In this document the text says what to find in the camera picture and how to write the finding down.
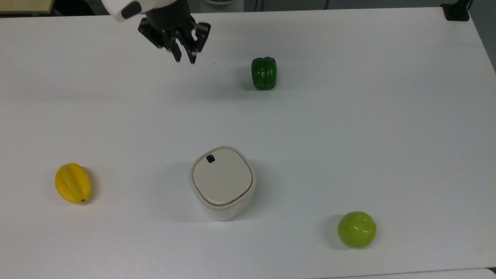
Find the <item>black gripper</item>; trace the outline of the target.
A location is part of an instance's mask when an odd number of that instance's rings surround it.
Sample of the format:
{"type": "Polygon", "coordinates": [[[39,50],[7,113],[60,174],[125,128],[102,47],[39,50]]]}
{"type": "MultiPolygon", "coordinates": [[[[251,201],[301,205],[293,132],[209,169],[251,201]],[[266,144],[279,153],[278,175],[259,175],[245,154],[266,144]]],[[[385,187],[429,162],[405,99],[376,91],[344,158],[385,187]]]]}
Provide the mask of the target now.
{"type": "Polygon", "coordinates": [[[186,0],[175,0],[165,7],[145,12],[138,31],[157,48],[172,53],[176,62],[181,61],[182,45],[192,65],[196,62],[209,37],[211,25],[196,22],[186,0]]]}

